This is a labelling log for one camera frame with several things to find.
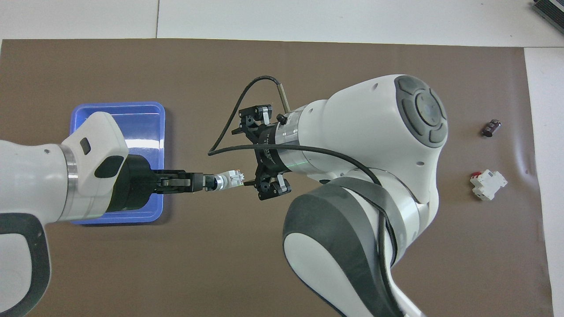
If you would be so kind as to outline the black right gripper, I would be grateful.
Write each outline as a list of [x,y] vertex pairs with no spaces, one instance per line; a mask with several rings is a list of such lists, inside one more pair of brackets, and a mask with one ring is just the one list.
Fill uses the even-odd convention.
[[[264,104],[244,108],[238,111],[240,124],[231,134],[245,134],[256,137],[255,144],[275,144],[276,124],[270,125],[272,105]],[[258,193],[260,201],[280,197],[292,191],[289,182],[284,178],[291,170],[282,162],[279,152],[269,148],[255,150],[257,168],[255,178],[244,181],[245,186],[252,186]]]

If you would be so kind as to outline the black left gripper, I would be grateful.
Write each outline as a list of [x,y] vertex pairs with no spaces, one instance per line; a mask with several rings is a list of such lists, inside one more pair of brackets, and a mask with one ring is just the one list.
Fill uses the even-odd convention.
[[128,155],[111,193],[108,211],[138,210],[151,194],[199,192],[205,187],[205,175],[184,170],[152,170],[141,155]]

